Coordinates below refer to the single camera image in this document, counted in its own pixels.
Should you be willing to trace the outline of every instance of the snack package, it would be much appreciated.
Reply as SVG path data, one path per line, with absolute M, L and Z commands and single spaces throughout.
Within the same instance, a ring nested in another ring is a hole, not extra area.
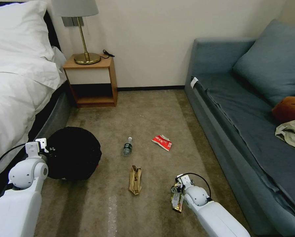
M 132 165 L 129 175 L 129 191 L 134 195 L 139 195 L 141 192 L 141 175 L 142 169 Z
M 152 139 L 152 142 L 158 144 L 162 148 L 164 148 L 166 151 L 169 151 L 171 148 L 171 141 L 165 137 L 164 135 L 158 135 Z
M 170 202 L 173 206 L 173 210 L 181 213 L 183 208 L 184 196 L 182 192 L 177 192 L 177 186 L 179 186 L 179 184 L 175 183 L 174 186 L 172 186 L 171 188 Z

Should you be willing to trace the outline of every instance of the red snack bag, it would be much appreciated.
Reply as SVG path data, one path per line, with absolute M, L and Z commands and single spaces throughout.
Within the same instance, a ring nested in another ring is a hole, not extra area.
M 171 148 L 171 145 L 172 145 L 171 141 L 167 137 L 165 137 L 164 135 L 158 135 L 158 136 L 154 137 L 152 139 L 152 142 L 160 145 L 166 151 L 169 151 Z

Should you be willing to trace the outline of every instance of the nightstand shelf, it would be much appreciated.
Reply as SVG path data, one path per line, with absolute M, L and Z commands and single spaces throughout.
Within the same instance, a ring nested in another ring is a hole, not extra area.
M 78 108 L 116 106 L 118 91 L 113 58 L 79 65 L 73 55 L 63 68 Z

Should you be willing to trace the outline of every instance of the blue pillow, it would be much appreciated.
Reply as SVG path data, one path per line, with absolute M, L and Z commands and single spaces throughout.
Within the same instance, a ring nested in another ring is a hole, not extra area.
M 295 27 L 271 21 L 233 69 L 272 105 L 295 96 Z

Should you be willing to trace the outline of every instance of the gold lamp base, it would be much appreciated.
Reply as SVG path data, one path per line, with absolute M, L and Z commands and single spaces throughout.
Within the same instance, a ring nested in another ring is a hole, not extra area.
M 95 64 L 101 60 L 101 57 L 98 54 L 95 54 L 95 53 L 87 53 L 87 54 L 89 55 L 88 59 L 85 53 L 76 55 L 74 57 L 75 63 L 88 65 L 88 64 Z

